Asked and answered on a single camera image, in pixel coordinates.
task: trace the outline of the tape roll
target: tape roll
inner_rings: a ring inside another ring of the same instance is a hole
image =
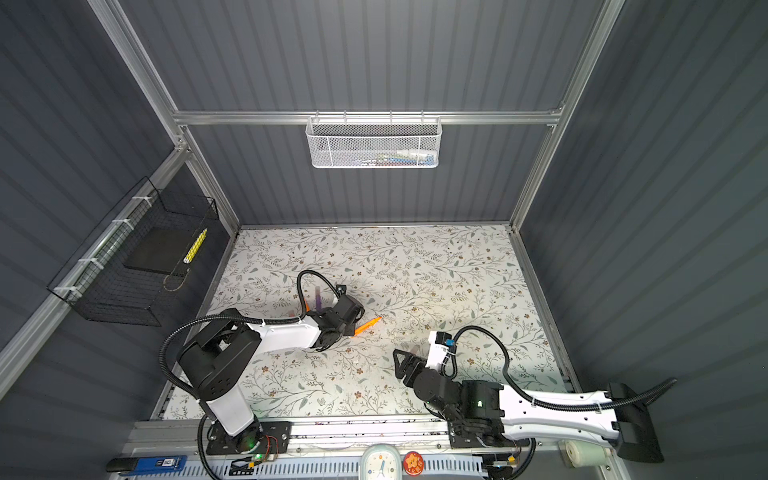
[[[565,442],[565,453],[574,467],[605,465],[607,458],[605,450],[594,443],[579,442],[578,440]]]

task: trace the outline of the black wire basket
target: black wire basket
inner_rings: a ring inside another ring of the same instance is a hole
[[[92,255],[70,259],[48,284],[85,319],[160,326],[174,318],[177,294],[219,223],[209,197],[153,189],[137,200]]]

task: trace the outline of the alarm clock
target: alarm clock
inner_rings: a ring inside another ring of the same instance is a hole
[[[371,445],[360,459],[360,480],[402,480],[400,452],[383,443]]]

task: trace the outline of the red round badge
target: red round badge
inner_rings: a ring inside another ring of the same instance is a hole
[[[421,475],[424,472],[424,458],[416,452],[408,452],[402,461],[402,467],[412,477]]]

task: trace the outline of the yellow marker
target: yellow marker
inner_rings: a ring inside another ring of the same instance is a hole
[[[359,335],[359,334],[360,334],[362,331],[364,331],[364,330],[367,330],[367,329],[371,328],[372,326],[374,326],[374,325],[376,324],[376,322],[378,322],[378,321],[379,321],[379,320],[381,320],[381,319],[382,319],[382,317],[380,317],[380,316],[377,316],[375,319],[373,319],[373,320],[370,320],[370,321],[368,321],[368,322],[365,322],[365,323],[364,323],[364,324],[362,324],[361,326],[357,327],[357,328],[355,329],[355,336],[358,336],[358,335]]]
[[[203,230],[200,235],[197,236],[197,240],[194,241],[192,248],[190,248],[190,251],[187,252],[187,256],[184,258],[184,263],[190,263],[192,261],[195,254],[200,249],[200,246],[203,244],[206,233],[208,233],[208,229]]]

